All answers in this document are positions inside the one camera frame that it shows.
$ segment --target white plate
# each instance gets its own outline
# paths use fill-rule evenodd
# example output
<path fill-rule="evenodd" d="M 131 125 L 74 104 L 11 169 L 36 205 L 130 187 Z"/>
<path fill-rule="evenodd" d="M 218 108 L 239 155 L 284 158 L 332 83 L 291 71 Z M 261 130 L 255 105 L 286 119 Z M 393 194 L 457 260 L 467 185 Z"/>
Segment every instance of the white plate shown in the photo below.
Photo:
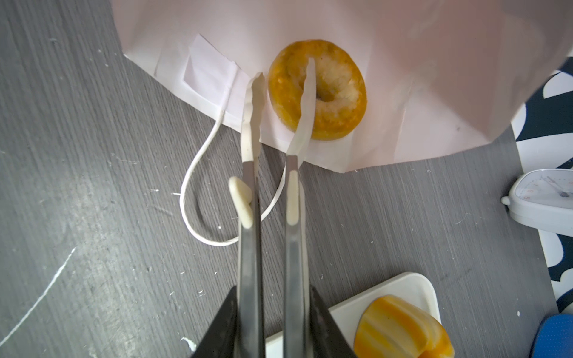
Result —
<path fill-rule="evenodd" d="M 439 316 L 438 298 L 430 280 L 419 273 L 405 272 L 330 307 L 332 318 L 351 347 L 354 346 L 354 335 L 362 313 L 374 300 L 387 294 L 400 297 L 428 312 L 438 322 L 442 322 Z M 266 339 L 266 356 L 282 358 L 282 331 Z"/>

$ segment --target patterned fabric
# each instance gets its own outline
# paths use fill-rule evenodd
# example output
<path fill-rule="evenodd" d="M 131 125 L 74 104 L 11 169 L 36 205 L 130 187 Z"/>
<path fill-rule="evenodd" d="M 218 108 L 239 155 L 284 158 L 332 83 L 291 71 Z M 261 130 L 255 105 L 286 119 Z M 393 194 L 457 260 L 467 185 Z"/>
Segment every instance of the patterned fabric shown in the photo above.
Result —
<path fill-rule="evenodd" d="M 573 168 L 573 51 L 513 119 L 524 172 Z M 573 238 L 539 230 L 559 312 L 573 313 Z"/>

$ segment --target silicone tip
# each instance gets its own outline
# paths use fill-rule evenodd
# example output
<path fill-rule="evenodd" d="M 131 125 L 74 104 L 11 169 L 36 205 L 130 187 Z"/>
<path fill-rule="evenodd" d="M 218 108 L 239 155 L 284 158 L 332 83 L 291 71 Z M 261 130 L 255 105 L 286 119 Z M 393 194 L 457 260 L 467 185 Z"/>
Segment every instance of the silicone tip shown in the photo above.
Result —
<path fill-rule="evenodd" d="M 291 170 L 288 174 L 288 186 L 286 187 L 286 222 L 296 225 L 300 219 L 299 209 L 299 172 Z"/>
<path fill-rule="evenodd" d="M 253 200 L 251 189 L 241 179 L 232 176 L 229 178 L 229 192 L 231 193 L 231 198 L 235 205 L 235 210 L 237 210 L 237 216 L 241 221 L 241 225 L 246 229 L 251 228 L 254 223 L 253 211 L 249 205 L 251 200 Z"/>

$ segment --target white string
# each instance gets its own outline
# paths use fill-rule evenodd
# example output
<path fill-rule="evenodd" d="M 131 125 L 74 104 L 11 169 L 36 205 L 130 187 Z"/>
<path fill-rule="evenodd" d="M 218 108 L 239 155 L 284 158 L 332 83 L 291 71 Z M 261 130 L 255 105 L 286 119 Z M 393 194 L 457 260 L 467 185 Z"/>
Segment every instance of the white string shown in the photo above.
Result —
<path fill-rule="evenodd" d="M 238 68 L 236 67 L 235 68 L 235 75 L 233 77 L 235 77 L 237 75 L 237 70 L 238 70 Z M 239 237 L 234 237 L 234 238 L 227 240 L 227 241 L 213 241 L 213 240 L 209 240 L 209 239 L 201 236 L 197 231 L 195 231 L 195 229 L 189 223 L 189 218 L 187 217 L 187 212 L 185 212 L 185 193 L 187 192 L 187 186 L 189 185 L 189 180 L 191 179 L 191 175 L 193 174 L 193 171 L 195 171 L 195 167 L 197 166 L 197 164 L 199 163 L 199 161 L 203 157 L 203 154 L 205 154 L 205 152 L 207 151 L 207 148 L 209 147 L 209 145 L 211 144 L 211 142 L 215 138 L 215 135 L 217 134 L 217 132 L 219 131 L 219 128 L 221 127 L 221 123 L 223 123 L 223 117 L 225 115 L 225 108 L 227 107 L 227 103 L 229 102 L 230 90 L 233 87 L 233 83 L 234 83 L 234 78 L 233 78 L 233 82 L 231 83 L 231 86 L 229 86 L 225 91 L 225 94 L 223 97 L 224 98 L 223 105 L 221 106 L 221 110 L 219 111 L 219 115 L 217 116 L 217 118 L 215 118 L 215 125 L 213 126 L 213 129 L 211 129 L 209 136 L 207 136 L 207 139 L 205 139 L 205 142 L 203 143 L 201 148 L 199 148 L 199 151 L 197 152 L 197 154 L 195 154 L 195 157 L 191 161 L 191 165 L 189 165 L 189 168 L 187 169 L 187 172 L 185 173 L 185 177 L 183 177 L 183 183 L 181 183 L 181 191 L 180 191 L 180 196 L 179 196 L 179 209 L 181 210 L 181 216 L 183 217 L 183 222 L 185 223 L 185 226 L 187 226 L 187 229 L 189 230 L 191 235 L 193 235 L 193 237 L 195 237 L 197 240 L 201 241 L 202 243 L 205 243 L 205 244 L 211 245 L 211 246 L 229 246 L 229 245 L 232 245 L 232 244 L 236 243 L 237 241 L 239 241 Z M 281 182 L 278 184 L 278 188 L 277 188 L 277 191 L 274 193 L 273 199 L 270 201 L 269 206 L 266 208 L 266 210 L 261 215 L 261 221 L 263 221 L 267 216 L 269 216 L 271 210 L 273 210 L 275 204 L 278 202 L 278 199 L 281 196 L 282 188 L 285 186 L 285 170 L 286 170 L 286 168 L 284 168 L 284 170 L 282 171 Z"/>
<path fill-rule="evenodd" d="M 68 258 L 66 259 L 66 261 L 64 261 L 64 264 L 62 266 L 60 266 L 60 268 L 56 271 L 56 274 L 54 275 L 54 277 L 52 278 L 52 280 L 48 284 L 48 287 L 46 287 L 44 292 L 38 297 L 36 302 L 32 305 L 32 307 L 28 310 L 28 312 L 26 312 L 26 314 L 22 317 L 20 322 L 18 322 L 18 324 L 16 326 L 14 326 L 14 328 L 12 328 L 12 331 L 10 331 L 10 333 L 8 333 L 8 335 L 6 337 L 4 337 L 4 339 L 2 341 L 0 341 L 0 347 L 3 346 L 4 343 L 6 343 L 6 341 L 8 341 L 8 339 L 14 334 L 14 332 L 16 332 L 16 330 L 18 328 L 20 328 L 20 326 L 22 325 L 22 323 L 24 323 L 26 318 L 30 317 L 30 314 L 32 313 L 34 308 L 36 308 L 36 306 L 44 299 L 44 297 L 46 297 L 46 295 L 48 294 L 48 291 L 50 291 L 50 288 L 52 288 L 54 283 L 56 283 L 56 280 L 58 279 L 58 277 L 60 276 L 60 274 L 64 270 L 64 267 L 66 267 L 66 265 L 68 264 L 68 261 L 70 261 L 70 257 L 72 257 L 72 254 L 74 251 L 76 251 L 75 247 L 72 249 L 72 252 L 70 252 L 70 254 L 68 255 Z"/>

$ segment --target white paper bag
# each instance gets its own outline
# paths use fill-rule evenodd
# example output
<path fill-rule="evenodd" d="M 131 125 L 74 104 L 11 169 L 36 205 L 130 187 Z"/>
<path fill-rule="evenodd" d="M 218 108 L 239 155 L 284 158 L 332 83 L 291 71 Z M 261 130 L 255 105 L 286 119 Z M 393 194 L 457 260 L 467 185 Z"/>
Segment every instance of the white paper bag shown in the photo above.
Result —
<path fill-rule="evenodd" d="M 334 42 L 366 82 L 362 122 L 305 160 L 345 172 L 492 142 L 573 43 L 570 0 L 112 0 L 125 55 L 183 101 L 240 129 L 245 88 L 292 42 Z M 240 70 L 229 78 L 232 62 Z M 261 142 L 293 133 L 265 107 Z"/>

